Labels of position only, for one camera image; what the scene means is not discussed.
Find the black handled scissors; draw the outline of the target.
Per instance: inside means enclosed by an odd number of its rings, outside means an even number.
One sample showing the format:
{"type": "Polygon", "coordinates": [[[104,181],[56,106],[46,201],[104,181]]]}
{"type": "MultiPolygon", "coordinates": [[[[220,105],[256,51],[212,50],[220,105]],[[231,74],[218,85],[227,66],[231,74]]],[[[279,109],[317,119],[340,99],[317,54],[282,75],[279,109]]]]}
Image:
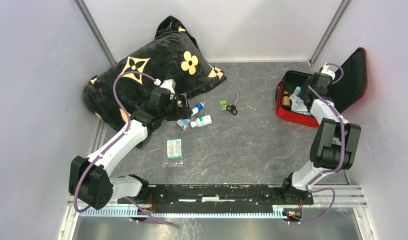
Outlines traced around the black handled scissors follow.
{"type": "Polygon", "coordinates": [[[236,99],[235,99],[235,101],[234,101],[232,104],[226,106],[226,110],[227,110],[228,112],[230,112],[230,113],[231,113],[232,115],[234,115],[234,116],[236,116],[237,113],[238,113],[238,111],[237,111],[237,105],[238,105],[238,103],[239,103],[239,95],[240,95],[240,92],[238,91],[238,92],[236,93],[236,99]]]}

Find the white blue gauze packet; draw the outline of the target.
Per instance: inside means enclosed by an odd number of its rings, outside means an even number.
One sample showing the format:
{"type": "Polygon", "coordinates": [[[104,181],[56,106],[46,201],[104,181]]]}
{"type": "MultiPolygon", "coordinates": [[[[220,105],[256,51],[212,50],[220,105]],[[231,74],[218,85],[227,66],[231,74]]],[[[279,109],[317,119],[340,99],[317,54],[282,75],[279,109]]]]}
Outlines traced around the white blue gauze packet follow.
{"type": "Polygon", "coordinates": [[[311,113],[307,109],[307,106],[304,104],[303,100],[300,99],[296,94],[290,95],[289,99],[292,102],[291,110],[293,112],[304,114],[307,116],[311,115],[311,113]]]}

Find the brown bottle orange cap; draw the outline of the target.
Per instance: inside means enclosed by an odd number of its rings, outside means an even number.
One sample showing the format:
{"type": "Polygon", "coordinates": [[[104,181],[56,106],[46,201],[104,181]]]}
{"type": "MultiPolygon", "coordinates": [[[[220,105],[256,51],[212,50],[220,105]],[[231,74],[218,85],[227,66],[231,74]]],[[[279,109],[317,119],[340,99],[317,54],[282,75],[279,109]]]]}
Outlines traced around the brown bottle orange cap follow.
{"type": "Polygon", "coordinates": [[[291,101],[290,101],[289,94],[287,91],[283,91],[282,93],[281,106],[286,110],[291,109],[291,101]]]}

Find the small clear zip bag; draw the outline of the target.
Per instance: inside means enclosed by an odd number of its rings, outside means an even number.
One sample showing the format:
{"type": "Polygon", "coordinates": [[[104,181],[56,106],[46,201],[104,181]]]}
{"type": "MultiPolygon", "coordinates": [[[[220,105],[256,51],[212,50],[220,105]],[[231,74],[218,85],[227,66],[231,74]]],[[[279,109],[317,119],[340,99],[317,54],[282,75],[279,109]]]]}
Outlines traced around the small clear zip bag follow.
{"type": "Polygon", "coordinates": [[[299,86],[297,86],[297,87],[295,88],[295,90],[294,90],[294,94],[298,96],[299,93],[300,93],[300,91],[301,91],[301,88],[300,88],[299,86]]]}

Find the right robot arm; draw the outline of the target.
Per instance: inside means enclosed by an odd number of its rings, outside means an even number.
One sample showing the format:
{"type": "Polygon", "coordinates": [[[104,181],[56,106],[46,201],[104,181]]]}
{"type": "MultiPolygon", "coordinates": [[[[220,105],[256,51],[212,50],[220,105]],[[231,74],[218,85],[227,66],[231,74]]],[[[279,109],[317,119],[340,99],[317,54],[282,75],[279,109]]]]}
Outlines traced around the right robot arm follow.
{"type": "Polygon", "coordinates": [[[349,169],[354,163],[361,127],[347,121],[328,97],[333,78],[317,72],[309,77],[299,98],[319,124],[308,162],[283,182],[280,196],[287,204],[313,193],[312,186],[325,176],[349,169]]]}

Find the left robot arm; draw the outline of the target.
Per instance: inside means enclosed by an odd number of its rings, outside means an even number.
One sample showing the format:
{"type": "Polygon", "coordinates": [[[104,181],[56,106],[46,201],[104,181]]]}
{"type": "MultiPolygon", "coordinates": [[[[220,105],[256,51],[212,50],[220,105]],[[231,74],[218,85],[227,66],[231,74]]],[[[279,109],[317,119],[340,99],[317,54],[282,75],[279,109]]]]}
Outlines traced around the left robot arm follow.
{"type": "Polygon", "coordinates": [[[176,96],[170,90],[157,87],[150,99],[130,116],[129,121],[105,145],[87,157],[76,156],[70,165],[68,192],[74,201],[101,209],[110,200],[131,197],[137,204],[148,200],[147,181],[131,174],[111,177],[120,161],[137,145],[161,127],[163,121],[188,119],[192,109],[186,93],[176,96]]]}

